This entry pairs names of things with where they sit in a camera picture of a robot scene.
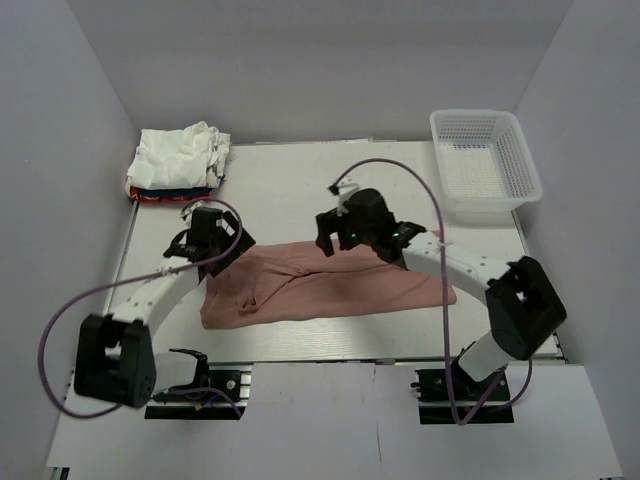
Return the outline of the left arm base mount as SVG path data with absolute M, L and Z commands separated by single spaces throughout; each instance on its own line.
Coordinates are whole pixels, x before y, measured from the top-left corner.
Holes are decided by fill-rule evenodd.
M 164 391 L 146 405 L 146 420 L 237 421 L 244 413 L 251 387 L 249 365 L 215 365 L 209 370 L 205 386 L 195 393 Z

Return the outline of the pink t-shirt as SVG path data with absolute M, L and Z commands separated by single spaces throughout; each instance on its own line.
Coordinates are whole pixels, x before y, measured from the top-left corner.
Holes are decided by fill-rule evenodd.
M 380 260 L 367 246 L 326 257 L 312 241 L 255 245 L 216 277 L 200 309 L 206 330 L 439 308 L 442 283 Z

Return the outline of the white t-shirt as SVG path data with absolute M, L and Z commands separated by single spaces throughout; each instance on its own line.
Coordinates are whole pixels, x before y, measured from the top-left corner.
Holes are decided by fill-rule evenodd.
M 219 187 L 231 135 L 200 121 L 185 129 L 143 129 L 126 185 L 144 190 Z

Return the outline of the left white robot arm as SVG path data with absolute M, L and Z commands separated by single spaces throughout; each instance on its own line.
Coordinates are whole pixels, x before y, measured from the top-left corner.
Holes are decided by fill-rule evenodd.
M 157 353 L 153 338 L 190 292 L 226 270 L 254 246 L 236 214 L 200 206 L 163 252 L 156 271 L 127 299 L 80 326 L 73 388 L 76 394 L 141 408 L 162 393 L 199 399 L 210 393 L 205 354 L 188 348 Z

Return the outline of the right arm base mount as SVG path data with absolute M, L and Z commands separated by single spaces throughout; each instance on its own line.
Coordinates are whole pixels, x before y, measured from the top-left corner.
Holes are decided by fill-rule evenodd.
M 411 387 L 417 394 L 418 414 L 421 425 L 454 425 L 450 408 L 444 369 L 416 370 L 415 381 Z M 487 380 L 472 386 L 457 376 L 453 377 L 453 390 L 457 412 L 463 420 L 478 403 L 481 396 L 497 378 L 494 374 Z M 511 406 L 504 404 L 511 400 L 511 392 L 505 375 L 492 390 L 488 399 L 469 420 L 468 425 L 513 424 L 514 414 Z

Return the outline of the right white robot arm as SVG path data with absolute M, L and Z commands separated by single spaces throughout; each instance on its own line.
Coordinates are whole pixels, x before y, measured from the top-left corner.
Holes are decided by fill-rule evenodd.
M 566 309 L 537 260 L 501 261 L 446 244 L 442 233 L 397 220 L 373 188 L 333 184 L 329 190 L 338 203 L 316 217 L 316 244 L 326 256 L 364 248 L 395 270 L 434 277 L 443 303 L 450 299 L 448 289 L 456 287 L 487 308 L 488 332 L 458 355 L 445 355 L 450 402 L 459 396 L 486 399 L 509 363 L 530 361 L 566 320 Z

